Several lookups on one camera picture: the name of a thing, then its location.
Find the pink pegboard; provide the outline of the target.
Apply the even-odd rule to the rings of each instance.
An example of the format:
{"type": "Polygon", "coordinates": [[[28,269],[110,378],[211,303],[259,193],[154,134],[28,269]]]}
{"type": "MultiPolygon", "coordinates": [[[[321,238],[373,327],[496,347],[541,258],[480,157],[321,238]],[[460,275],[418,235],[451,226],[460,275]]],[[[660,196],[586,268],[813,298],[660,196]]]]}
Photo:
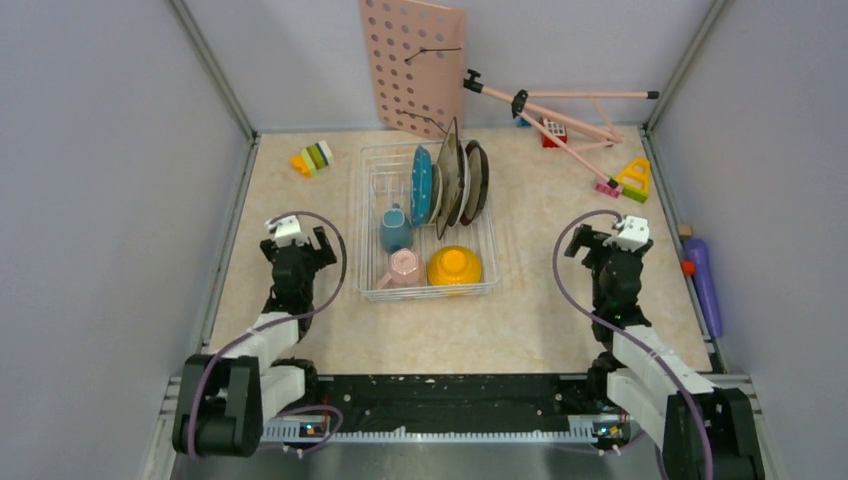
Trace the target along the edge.
{"type": "Polygon", "coordinates": [[[379,121],[441,140],[464,117],[467,12],[424,1],[358,2],[379,121]]]}

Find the blue white mug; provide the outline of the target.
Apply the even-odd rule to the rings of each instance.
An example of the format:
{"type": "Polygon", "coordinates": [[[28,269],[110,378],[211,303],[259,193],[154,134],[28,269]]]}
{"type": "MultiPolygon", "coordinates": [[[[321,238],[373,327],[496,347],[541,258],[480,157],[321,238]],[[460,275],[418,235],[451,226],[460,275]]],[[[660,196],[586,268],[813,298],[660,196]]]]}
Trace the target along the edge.
{"type": "Polygon", "coordinates": [[[380,220],[379,240],[382,249],[393,254],[413,245],[412,225],[399,203],[393,203],[380,220]]]}

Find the red white toy block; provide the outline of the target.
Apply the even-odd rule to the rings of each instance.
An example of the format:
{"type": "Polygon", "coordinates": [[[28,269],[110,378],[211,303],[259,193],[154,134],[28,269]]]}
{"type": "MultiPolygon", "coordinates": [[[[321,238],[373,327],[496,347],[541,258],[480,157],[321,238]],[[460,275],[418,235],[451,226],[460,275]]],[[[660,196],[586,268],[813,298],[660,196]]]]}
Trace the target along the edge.
{"type": "MultiPolygon", "coordinates": [[[[551,136],[556,137],[560,142],[567,143],[568,142],[568,134],[563,125],[556,123],[550,119],[545,117],[539,118],[540,124],[550,133],[551,136]]],[[[558,144],[553,141],[548,135],[541,133],[541,145],[543,148],[557,148],[558,144]]]]}

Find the pink toy block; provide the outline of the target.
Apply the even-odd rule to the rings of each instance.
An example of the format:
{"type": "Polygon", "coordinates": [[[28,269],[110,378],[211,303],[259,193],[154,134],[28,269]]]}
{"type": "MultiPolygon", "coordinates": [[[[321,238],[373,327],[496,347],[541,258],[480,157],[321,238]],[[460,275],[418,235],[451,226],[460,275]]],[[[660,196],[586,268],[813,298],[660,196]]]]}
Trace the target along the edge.
{"type": "Polygon", "coordinates": [[[615,180],[598,180],[594,186],[597,192],[603,193],[611,198],[619,198],[623,192],[623,187],[615,180]]]}

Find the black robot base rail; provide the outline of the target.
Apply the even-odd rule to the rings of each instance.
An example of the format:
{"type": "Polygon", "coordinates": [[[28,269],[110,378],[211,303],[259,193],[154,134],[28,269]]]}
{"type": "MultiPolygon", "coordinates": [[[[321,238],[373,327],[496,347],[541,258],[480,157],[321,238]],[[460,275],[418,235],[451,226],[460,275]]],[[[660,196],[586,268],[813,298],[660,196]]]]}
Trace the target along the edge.
{"type": "Polygon", "coordinates": [[[628,414],[583,374],[318,375],[269,421],[267,438],[315,444],[540,442],[623,447],[628,414]]]}

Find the blue rimmed bowl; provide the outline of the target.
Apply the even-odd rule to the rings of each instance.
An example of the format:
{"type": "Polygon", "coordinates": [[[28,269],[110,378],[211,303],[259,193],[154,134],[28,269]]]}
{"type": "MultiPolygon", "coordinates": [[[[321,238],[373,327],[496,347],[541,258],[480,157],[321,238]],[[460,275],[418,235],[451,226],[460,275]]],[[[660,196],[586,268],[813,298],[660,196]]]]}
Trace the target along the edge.
{"type": "Polygon", "coordinates": [[[433,178],[431,154],[419,145],[413,155],[411,170],[410,220],[415,228],[425,225],[430,218],[433,178]]]}

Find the purple handled tool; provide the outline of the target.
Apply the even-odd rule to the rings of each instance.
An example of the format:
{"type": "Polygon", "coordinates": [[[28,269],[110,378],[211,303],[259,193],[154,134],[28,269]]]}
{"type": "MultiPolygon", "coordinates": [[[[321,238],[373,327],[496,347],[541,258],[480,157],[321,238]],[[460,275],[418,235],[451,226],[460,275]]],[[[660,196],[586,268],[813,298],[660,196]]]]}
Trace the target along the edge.
{"type": "Polygon", "coordinates": [[[708,333],[721,337],[724,333],[722,316],[712,277],[709,251],[704,240],[689,238],[683,243],[683,274],[692,279],[708,333]]]}

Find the white pink handled cup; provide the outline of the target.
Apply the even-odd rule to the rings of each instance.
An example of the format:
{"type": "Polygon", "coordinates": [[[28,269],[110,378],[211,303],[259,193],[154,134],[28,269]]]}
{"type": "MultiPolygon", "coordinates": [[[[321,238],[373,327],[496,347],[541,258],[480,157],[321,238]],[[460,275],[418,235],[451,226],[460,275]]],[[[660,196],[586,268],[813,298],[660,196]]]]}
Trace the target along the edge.
{"type": "Polygon", "coordinates": [[[403,248],[392,253],[387,272],[378,281],[378,290],[426,285],[426,265],[414,251],[403,248]]]}

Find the square floral plate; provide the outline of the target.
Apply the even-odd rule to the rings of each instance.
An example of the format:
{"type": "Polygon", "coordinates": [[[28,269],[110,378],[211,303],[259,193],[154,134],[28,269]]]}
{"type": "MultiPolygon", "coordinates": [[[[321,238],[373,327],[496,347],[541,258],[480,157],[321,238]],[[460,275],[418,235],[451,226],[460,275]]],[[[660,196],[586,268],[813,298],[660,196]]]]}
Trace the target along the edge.
{"type": "Polygon", "coordinates": [[[457,222],[465,182],[465,160],[456,118],[451,120],[439,151],[437,165],[441,172],[442,195],[436,218],[436,231],[437,238],[442,240],[446,230],[457,222]]]}

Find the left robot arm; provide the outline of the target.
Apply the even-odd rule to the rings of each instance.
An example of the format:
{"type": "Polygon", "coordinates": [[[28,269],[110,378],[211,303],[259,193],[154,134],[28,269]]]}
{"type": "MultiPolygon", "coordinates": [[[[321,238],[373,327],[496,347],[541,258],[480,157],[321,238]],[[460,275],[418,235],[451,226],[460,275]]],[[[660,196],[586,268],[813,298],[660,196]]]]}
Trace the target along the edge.
{"type": "Polygon", "coordinates": [[[257,320],[231,346],[188,357],[171,443],[181,454],[249,457],[265,424],[287,407],[308,413],[321,393],[314,364],[280,354],[308,332],[316,274],[337,261],[325,229],[306,232],[295,215],[266,221],[260,250],[272,284],[257,320]]]}

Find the dark red rimmed plate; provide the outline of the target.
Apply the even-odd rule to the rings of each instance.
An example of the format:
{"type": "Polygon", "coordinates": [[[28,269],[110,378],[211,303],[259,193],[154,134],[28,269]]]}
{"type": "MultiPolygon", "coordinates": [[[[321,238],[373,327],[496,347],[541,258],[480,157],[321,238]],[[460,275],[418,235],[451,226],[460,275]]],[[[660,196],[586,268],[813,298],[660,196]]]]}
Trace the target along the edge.
{"type": "Polygon", "coordinates": [[[468,199],[460,216],[463,226],[470,225],[481,215],[489,190],[489,160],[486,151],[477,140],[471,140],[465,152],[470,179],[467,182],[468,199]]]}

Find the orange yellow bowl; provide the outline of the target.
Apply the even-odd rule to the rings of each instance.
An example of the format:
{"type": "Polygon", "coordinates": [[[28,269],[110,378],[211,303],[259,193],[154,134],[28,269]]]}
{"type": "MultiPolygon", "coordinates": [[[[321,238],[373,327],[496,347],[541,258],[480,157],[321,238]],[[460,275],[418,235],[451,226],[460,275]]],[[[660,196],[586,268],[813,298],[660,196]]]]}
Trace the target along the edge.
{"type": "Polygon", "coordinates": [[[468,285],[479,283],[483,276],[482,263],[470,249],[447,246],[436,251],[427,263],[430,285],[468,285]]]}

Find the white plate red characters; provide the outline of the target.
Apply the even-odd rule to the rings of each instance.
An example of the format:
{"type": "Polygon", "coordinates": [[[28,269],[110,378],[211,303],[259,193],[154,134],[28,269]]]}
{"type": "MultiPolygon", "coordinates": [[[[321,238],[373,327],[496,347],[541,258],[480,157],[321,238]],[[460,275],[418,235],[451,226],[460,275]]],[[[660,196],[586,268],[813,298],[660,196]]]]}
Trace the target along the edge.
{"type": "Polygon", "coordinates": [[[459,189],[459,200],[456,204],[456,215],[454,217],[453,226],[458,225],[460,220],[464,214],[468,198],[470,195],[470,183],[471,183],[471,169],[470,169],[470,161],[469,154],[462,150],[462,162],[461,162],[461,185],[459,189]]]}

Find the white wire dish rack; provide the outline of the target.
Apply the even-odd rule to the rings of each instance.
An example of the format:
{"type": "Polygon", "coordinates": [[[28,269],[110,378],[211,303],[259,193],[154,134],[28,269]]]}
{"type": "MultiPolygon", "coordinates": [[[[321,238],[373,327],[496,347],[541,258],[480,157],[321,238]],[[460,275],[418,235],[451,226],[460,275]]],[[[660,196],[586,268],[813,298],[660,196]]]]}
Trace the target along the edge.
{"type": "Polygon", "coordinates": [[[359,152],[357,192],[357,266],[355,285],[371,301],[420,300],[490,293],[501,280],[501,268],[491,209],[485,207],[470,225],[460,224],[437,236],[437,227],[413,229],[412,251],[427,263],[443,247],[469,248],[481,261],[482,278],[470,285],[385,287],[378,282],[389,271],[390,255],[380,245],[379,224],[385,211],[397,204],[410,213],[414,153],[422,146],[437,156],[440,144],[434,141],[366,145],[359,152]]]}

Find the small cream saucer plate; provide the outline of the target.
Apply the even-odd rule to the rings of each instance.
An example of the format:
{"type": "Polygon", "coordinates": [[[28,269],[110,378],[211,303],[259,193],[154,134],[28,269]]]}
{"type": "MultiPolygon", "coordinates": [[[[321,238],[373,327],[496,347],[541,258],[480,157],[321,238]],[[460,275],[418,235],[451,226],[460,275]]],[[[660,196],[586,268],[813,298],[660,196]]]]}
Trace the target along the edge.
{"type": "Polygon", "coordinates": [[[443,179],[441,168],[437,163],[432,165],[432,183],[431,183],[431,204],[429,208],[428,225],[434,225],[438,218],[443,195],[443,179]]]}

